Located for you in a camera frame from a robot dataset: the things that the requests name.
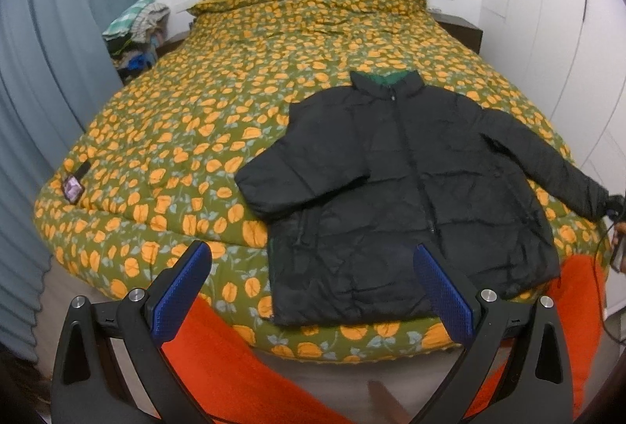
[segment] metal screw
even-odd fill
[[[79,307],[83,307],[83,304],[85,303],[86,300],[87,299],[83,297],[82,295],[74,297],[72,299],[72,307],[74,307],[75,309],[78,309]]]
[[[139,302],[146,296],[145,291],[142,288],[135,288],[128,292],[128,298],[133,302]]]
[[[498,299],[496,293],[493,290],[489,289],[484,289],[483,291],[481,291],[480,296],[483,298],[483,301],[486,302],[493,302]]]
[[[543,307],[552,307],[554,305],[554,301],[547,295],[541,296],[539,302],[541,302]]]

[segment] orange blanket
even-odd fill
[[[593,267],[600,295],[604,295],[605,276],[602,268],[598,264]],[[555,301],[565,334],[574,383],[574,417],[578,417],[585,397],[585,382],[589,378],[602,335],[598,291],[589,257],[579,254],[569,257],[561,267],[561,278],[550,282],[546,295]],[[485,380],[466,417],[475,415],[488,406],[503,371],[504,366]]]
[[[596,266],[596,271],[604,295],[602,269]],[[547,295],[556,302],[565,332],[577,415],[602,332],[589,257],[569,257],[561,278],[550,283]],[[178,335],[163,350],[193,397],[212,415],[241,424],[351,424],[267,368],[201,299],[195,301]],[[468,416],[487,406],[502,370],[484,382]]]
[[[266,367],[201,299],[163,351],[204,411],[216,417],[240,424],[352,424]]]

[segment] jacket collar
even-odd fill
[[[398,97],[411,97],[424,87],[424,81],[417,71],[411,71],[400,81],[395,82],[391,87],[378,84],[368,76],[356,71],[350,71],[350,80],[353,87],[359,92],[378,97],[380,99],[390,99],[391,89]]]

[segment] jacket sleeve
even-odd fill
[[[598,221],[606,213],[607,190],[587,177],[541,137],[509,113],[483,109],[459,96],[459,109],[486,138],[515,159],[524,173],[579,216]]]
[[[261,219],[288,214],[369,175],[349,111],[333,107],[298,112],[295,116],[291,111],[287,133],[235,177],[244,199]]]

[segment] jacket pocket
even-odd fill
[[[296,245],[313,246],[317,241],[319,218],[322,213],[321,206],[308,207],[302,210],[298,219],[298,236]]]

